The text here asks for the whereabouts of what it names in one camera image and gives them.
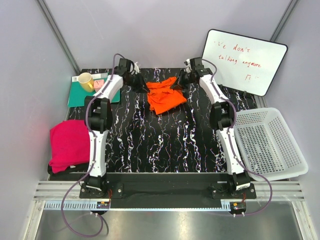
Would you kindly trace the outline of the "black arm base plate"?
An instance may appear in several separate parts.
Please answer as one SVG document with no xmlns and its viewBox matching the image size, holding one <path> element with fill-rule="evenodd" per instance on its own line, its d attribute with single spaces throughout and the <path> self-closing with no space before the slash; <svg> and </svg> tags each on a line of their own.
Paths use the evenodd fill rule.
<svg viewBox="0 0 320 240">
<path fill-rule="evenodd" d="M 107 192 L 83 192 L 82 199 L 111 198 L 111 208 L 134 210 L 194 209 L 212 210 L 222 207 L 222 200 L 254 200 L 253 184 L 238 193 L 227 191 L 227 173 L 108 173 Z"/>
</svg>

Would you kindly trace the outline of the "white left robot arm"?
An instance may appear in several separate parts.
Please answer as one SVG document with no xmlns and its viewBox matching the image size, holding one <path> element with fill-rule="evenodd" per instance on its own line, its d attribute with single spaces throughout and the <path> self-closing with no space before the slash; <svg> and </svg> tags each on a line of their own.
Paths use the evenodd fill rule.
<svg viewBox="0 0 320 240">
<path fill-rule="evenodd" d="M 103 198 L 108 193 L 106 141 L 113 124 L 111 101 L 124 85 L 130 86 L 137 93 L 149 92 L 138 64 L 122 57 L 102 87 L 84 101 L 84 122 L 88 129 L 90 148 L 82 191 L 90 191 L 97 198 Z"/>
</svg>

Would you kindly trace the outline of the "orange t shirt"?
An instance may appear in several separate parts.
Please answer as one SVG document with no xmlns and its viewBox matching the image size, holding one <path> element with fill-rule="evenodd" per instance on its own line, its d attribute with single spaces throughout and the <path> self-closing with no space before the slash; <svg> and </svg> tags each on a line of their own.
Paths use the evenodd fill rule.
<svg viewBox="0 0 320 240">
<path fill-rule="evenodd" d="M 161 82 L 146 83 L 149 89 L 147 101 L 150 111 L 160 115 L 187 102 L 181 90 L 171 89 L 176 80 L 177 77 L 173 76 Z"/>
</svg>

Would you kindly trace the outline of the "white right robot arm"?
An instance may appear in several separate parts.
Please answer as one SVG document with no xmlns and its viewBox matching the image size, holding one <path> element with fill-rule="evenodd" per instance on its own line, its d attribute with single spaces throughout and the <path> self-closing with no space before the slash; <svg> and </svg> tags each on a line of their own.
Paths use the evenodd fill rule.
<svg viewBox="0 0 320 240">
<path fill-rule="evenodd" d="M 216 83 L 215 74 L 205 67 L 201 57 L 187 59 L 170 87 L 173 90 L 184 90 L 190 84 L 198 84 L 208 96 L 211 103 L 209 123 L 221 142 L 227 164 L 227 192 L 232 198 L 239 198 L 251 185 L 248 171 L 244 167 L 235 137 L 237 111 L 233 103 L 225 96 Z"/>
</svg>

